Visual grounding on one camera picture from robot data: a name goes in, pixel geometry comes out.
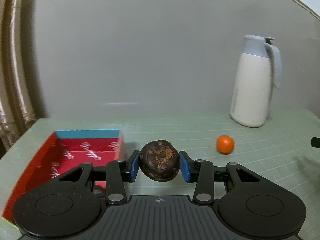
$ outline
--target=red tray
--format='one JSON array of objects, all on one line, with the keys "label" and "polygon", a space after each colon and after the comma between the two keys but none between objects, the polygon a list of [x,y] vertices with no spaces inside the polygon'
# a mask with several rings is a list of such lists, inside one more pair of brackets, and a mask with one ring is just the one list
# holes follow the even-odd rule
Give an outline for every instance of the red tray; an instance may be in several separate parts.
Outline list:
[{"label": "red tray", "polygon": [[[53,132],[20,175],[2,216],[13,222],[12,206],[20,195],[82,162],[105,166],[110,161],[125,158],[122,143],[119,129]],[[105,181],[98,181],[96,185],[105,188]]]}]

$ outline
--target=table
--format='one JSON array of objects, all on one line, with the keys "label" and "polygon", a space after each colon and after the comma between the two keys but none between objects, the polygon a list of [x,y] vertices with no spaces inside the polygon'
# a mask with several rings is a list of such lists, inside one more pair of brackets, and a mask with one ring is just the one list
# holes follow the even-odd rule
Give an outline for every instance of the table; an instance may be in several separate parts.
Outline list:
[{"label": "table", "polygon": [[[304,240],[320,236],[320,150],[310,146],[320,137],[320,120],[305,109],[271,112],[260,128],[247,128],[232,121],[228,113],[122,118],[122,119],[40,119],[0,160],[0,208],[28,161],[54,130],[120,128],[125,149],[131,154],[150,141],[164,139],[193,159],[204,159],[215,166],[237,162],[299,196],[306,205],[307,217],[299,235]],[[230,155],[215,149],[215,139],[227,134],[235,141]],[[186,184],[182,175],[169,182],[156,182],[141,171],[132,184],[125,185],[128,195],[193,195],[195,184]],[[224,194],[221,183],[215,196]]]}]

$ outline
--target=light blue lid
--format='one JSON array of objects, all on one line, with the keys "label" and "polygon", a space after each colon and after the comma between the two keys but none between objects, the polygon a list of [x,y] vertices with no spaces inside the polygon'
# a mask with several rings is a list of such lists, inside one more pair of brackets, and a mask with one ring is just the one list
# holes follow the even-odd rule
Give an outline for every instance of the light blue lid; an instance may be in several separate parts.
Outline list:
[{"label": "light blue lid", "polygon": [[244,50],[246,54],[256,55],[260,57],[270,58],[267,53],[266,47],[266,38],[255,35],[246,35],[244,37]]}]

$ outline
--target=beige curtain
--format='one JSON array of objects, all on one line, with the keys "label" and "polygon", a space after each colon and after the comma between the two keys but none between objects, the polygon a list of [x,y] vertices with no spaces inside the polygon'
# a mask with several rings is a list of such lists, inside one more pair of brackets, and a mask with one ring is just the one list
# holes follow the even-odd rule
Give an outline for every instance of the beige curtain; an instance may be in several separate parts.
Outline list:
[{"label": "beige curtain", "polygon": [[0,138],[8,150],[36,121],[20,48],[22,0],[0,0]]}]

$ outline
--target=orange ball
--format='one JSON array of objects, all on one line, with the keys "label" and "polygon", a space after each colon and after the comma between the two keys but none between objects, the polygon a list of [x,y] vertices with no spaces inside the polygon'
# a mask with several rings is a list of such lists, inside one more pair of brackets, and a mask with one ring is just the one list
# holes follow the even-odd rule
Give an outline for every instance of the orange ball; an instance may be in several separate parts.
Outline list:
[{"label": "orange ball", "polygon": [[217,139],[216,148],[222,154],[229,154],[235,146],[234,140],[228,135],[221,135]]}]

